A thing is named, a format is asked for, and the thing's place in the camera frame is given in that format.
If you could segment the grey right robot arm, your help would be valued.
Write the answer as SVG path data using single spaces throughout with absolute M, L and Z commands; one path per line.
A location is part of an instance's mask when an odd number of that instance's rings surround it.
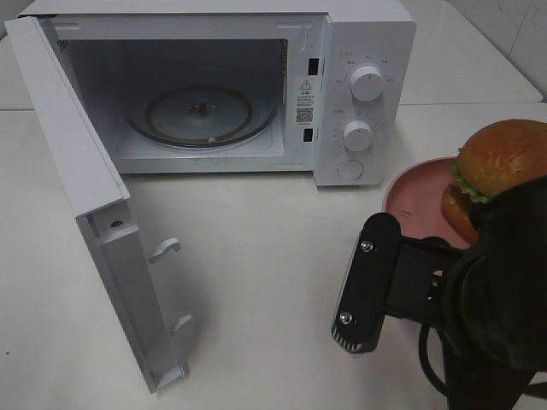
M 546 384 L 546 179 L 519 184 L 470 214 L 479 241 L 453 281 L 466 347 L 444 351 L 451 409 L 510 409 Z

